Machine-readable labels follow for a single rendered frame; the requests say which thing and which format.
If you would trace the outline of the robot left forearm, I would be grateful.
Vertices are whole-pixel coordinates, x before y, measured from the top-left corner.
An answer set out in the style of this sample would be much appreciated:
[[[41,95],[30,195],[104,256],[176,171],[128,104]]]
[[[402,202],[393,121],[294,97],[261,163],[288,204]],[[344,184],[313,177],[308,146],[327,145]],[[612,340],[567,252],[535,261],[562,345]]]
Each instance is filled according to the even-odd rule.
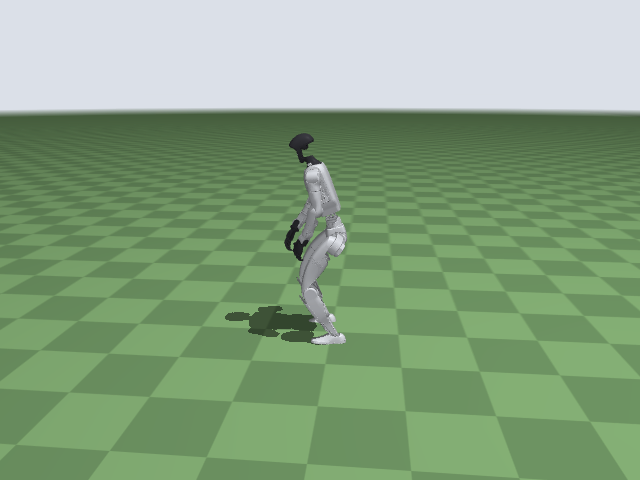
[[[304,226],[304,229],[302,230],[301,235],[299,235],[298,239],[300,241],[300,243],[302,244],[305,240],[309,240],[310,238],[313,237],[313,233],[315,230],[315,227],[317,227],[318,225],[318,220],[315,219],[316,216],[316,212],[315,209],[310,207],[307,211],[307,219],[306,219],[306,224]]]

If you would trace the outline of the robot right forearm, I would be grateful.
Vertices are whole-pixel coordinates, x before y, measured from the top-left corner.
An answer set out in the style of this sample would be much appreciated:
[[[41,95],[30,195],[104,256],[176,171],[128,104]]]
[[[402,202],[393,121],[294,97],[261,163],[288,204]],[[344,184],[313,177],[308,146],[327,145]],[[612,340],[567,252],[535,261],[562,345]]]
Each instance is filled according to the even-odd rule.
[[[308,211],[308,208],[309,208],[309,207],[311,207],[311,206],[312,206],[312,204],[311,204],[311,203],[308,201],[308,199],[307,199],[306,204],[304,205],[303,210],[300,212],[300,214],[298,215],[298,217],[297,217],[296,219],[294,219],[294,220],[293,220],[293,222],[294,222],[295,220],[299,220],[299,225],[297,226],[297,228],[298,228],[298,229],[301,229],[301,228],[302,228],[302,226],[303,226],[303,224],[306,222],[306,219],[307,219],[307,211]],[[292,222],[292,224],[293,224],[293,222]]]

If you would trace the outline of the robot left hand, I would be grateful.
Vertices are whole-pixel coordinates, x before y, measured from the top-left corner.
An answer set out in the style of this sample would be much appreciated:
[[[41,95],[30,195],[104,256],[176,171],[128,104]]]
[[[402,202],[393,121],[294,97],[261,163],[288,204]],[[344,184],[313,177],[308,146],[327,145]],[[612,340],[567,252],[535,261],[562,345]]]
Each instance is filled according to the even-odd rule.
[[[301,254],[303,252],[303,247],[305,247],[307,245],[307,243],[309,242],[309,240],[305,240],[302,244],[300,243],[299,239],[293,243],[294,248],[293,248],[293,252],[294,255],[296,256],[296,258],[299,261],[303,261],[303,259],[301,259]]]

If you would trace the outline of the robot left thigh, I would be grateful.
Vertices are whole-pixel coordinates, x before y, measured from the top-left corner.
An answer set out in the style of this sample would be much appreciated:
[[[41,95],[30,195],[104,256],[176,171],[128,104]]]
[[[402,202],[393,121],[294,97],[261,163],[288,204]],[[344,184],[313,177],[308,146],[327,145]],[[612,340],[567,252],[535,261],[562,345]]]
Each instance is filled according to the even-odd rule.
[[[301,292],[303,293],[308,288],[314,288],[319,295],[319,290],[313,282],[322,274],[328,261],[330,260],[329,254],[338,257],[345,248],[343,244],[343,237],[337,234],[335,237],[328,236],[313,252],[311,255],[302,278]],[[328,252],[329,254],[327,254]],[[305,299],[304,299],[305,300]]]

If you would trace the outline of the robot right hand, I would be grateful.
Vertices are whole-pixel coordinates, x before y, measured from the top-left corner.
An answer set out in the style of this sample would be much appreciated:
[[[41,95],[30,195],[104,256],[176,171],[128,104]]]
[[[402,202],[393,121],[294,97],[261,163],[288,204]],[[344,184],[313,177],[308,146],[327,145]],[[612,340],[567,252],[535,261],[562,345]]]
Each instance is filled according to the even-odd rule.
[[[298,225],[299,225],[299,220],[295,220],[295,221],[293,222],[293,224],[290,226],[290,227],[291,227],[291,229],[288,231],[288,233],[287,233],[287,235],[286,235],[286,239],[285,239],[285,241],[284,241],[284,244],[285,244],[285,246],[286,246],[286,249],[288,249],[289,251],[293,251],[293,250],[290,248],[290,245],[291,245],[291,241],[292,241],[292,240],[293,240],[293,238],[294,238],[295,232],[299,232],[299,229],[297,228],[297,226],[298,226]]]

